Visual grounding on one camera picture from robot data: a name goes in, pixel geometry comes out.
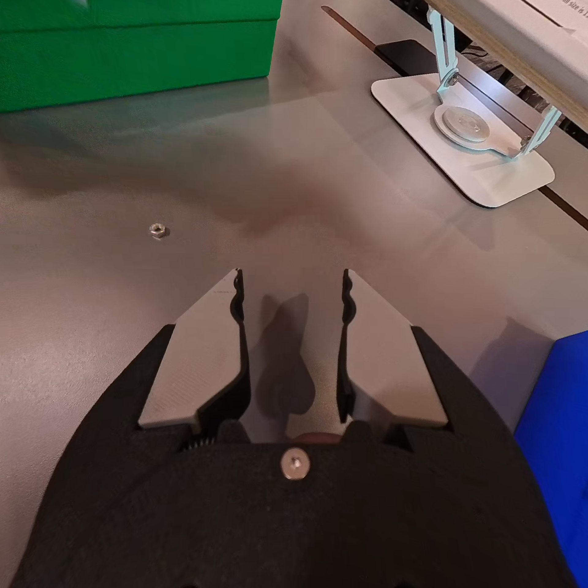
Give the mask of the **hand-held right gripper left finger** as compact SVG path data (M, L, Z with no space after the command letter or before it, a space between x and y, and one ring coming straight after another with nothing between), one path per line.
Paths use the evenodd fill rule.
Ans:
M243 273L232 269L173 326L138 425L216 433L251 401Z

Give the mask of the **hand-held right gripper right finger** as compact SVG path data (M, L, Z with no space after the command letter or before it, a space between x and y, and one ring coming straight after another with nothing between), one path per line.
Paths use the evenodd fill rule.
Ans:
M362 420L381 437L395 425L449 424L411 322L356 272L342 277L336 406L342 424Z

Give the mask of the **blue plastic bin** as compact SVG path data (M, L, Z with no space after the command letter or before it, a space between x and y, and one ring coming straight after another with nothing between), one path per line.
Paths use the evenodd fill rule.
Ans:
M554 342L514 437L566 562L587 587L587 331Z

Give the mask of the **green plastic bin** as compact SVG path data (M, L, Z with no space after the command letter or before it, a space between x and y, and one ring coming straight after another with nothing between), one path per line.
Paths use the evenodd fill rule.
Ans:
M1 1L1 112L266 77L282 1Z

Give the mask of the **printed instruction sheet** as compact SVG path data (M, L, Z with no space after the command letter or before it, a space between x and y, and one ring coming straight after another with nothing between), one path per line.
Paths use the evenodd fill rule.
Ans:
M529 3L564 29L587 35L587 1L529 1Z

